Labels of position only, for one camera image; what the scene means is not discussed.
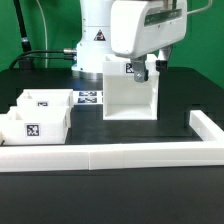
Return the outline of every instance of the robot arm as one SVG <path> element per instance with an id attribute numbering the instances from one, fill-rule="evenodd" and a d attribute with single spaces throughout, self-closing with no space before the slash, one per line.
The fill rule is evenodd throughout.
<path id="1" fill-rule="evenodd" d="M 171 47 L 187 27 L 187 0 L 117 0 L 111 10 L 111 46 L 118 57 L 130 58 L 137 82 L 148 79 L 146 55 L 159 50 L 157 68 L 167 62 Z"/>

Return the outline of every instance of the white open box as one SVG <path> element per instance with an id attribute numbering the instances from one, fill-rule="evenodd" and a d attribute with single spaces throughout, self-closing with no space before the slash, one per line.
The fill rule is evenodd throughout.
<path id="1" fill-rule="evenodd" d="M 2 120 L 4 145 L 64 144 L 70 108 L 11 107 Z"/>
<path id="2" fill-rule="evenodd" d="M 72 108 L 72 89 L 25 89 L 17 99 L 19 107 L 69 106 Z"/>
<path id="3" fill-rule="evenodd" d="M 134 81 L 130 60 L 106 55 L 103 62 L 103 119 L 156 120 L 159 72 L 155 55 L 147 55 L 149 80 Z"/>

